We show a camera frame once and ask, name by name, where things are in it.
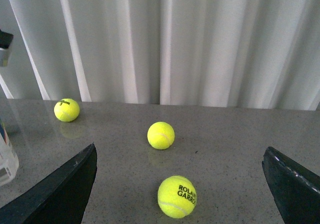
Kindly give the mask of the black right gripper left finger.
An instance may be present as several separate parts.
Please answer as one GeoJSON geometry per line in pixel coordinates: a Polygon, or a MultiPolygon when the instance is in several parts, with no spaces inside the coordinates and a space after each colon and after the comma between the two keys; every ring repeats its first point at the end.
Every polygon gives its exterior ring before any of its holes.
{"type": "Polygon", "coordinates": [[[96,172],[96,147],[90,144],[1,207],[1,223],[81,223],[96,172]]]}

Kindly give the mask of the other arm gripper body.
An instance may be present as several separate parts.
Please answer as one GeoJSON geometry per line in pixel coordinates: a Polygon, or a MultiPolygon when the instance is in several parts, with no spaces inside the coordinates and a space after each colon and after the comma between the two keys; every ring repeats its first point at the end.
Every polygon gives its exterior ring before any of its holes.
{"type": "Polygon", "coordinates": [[[6,67],[12,51],[13,34],[0,30],[0,66],[6,67]]]}

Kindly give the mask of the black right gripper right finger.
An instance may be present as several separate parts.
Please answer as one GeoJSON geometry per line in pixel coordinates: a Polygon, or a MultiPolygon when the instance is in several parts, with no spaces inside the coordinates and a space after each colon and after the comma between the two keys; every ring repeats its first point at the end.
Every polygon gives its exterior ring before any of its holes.
{"type": "Polygon", "coordinates": [[[263,157],[264,176],[284,223],[319,223],[319,176],[271,146],[263,157]]]}

